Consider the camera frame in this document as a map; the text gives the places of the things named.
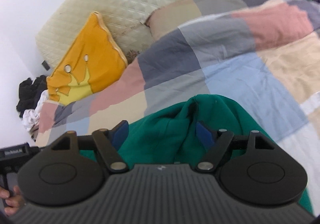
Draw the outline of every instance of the green fabric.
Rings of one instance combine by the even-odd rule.
[[[236,135],[259,130],[268,136],[235,101],[219,95],[197,95],[130,124],[129,136],[118,152],[130,168],[135,163],[181,162],[195,166],[205,154],[195,136],[197,121],[203,121],[211,129],[228,129]],[[312,213],[306,191],[300,204]]]

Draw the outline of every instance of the person's hand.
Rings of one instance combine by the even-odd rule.
[[[9,191],[0,187],[0,198],[5,199],[6,204],[9,207],[5,207],[4,211],[8,216],[15,214],[20,207],[22,207],[25,203],[23,197],[21,196],[21,191],[18,186],[13,187],[13,191],[15,196],[10,197]]]

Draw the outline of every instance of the gray ribbed surface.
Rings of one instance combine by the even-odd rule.
[[[87,201],[60,209],[28,204],[11,219],[17,224],[307,224],[298,205],[254,208],[229,197],[215,178],[187,164],[137,165],[113,175]]]

